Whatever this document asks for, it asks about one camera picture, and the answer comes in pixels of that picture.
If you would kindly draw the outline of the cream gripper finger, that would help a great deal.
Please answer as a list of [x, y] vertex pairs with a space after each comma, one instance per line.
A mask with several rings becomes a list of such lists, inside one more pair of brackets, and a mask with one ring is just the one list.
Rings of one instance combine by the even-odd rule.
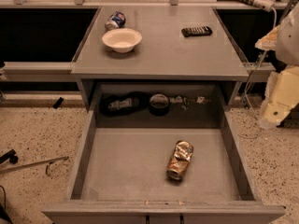
[[278, 126], [299, 104], [299, 67], [288, 66], [272, 72], [267, 80], [259, 125], [263, 129]]
[[255, 48], [266, 50], [266, 51], [275, 50], [278, 41], [278, 29], [279, 29], [279, 25], [273, 28], [267, 35], [260, 38], [255, 43]]

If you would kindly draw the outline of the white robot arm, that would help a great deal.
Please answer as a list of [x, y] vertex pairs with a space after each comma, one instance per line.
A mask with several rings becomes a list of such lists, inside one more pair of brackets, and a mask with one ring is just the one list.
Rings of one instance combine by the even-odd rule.
[[278, 126], [299, 104], [299, 4], [279, 26], [260, 38], [255, 47], [273, 50], [276, 58], [286, 64], [283, 71], [268, 78], [261, 106], [259, 125], [270, 129]]

